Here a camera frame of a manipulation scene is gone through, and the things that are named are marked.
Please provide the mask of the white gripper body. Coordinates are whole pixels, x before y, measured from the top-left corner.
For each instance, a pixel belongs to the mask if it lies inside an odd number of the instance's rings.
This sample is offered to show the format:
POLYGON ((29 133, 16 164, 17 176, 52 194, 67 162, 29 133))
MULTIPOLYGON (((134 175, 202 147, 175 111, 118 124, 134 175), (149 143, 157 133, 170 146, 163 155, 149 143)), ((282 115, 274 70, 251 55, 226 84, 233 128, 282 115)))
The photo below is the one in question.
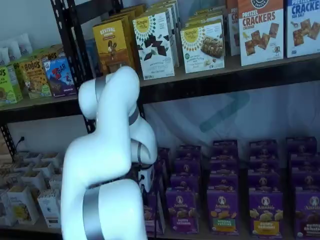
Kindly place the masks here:
POLYGON ((143 164, 138 171, 138 184, 146 192, 152 188, 155 176, 154 166, 152 164, 143 164))

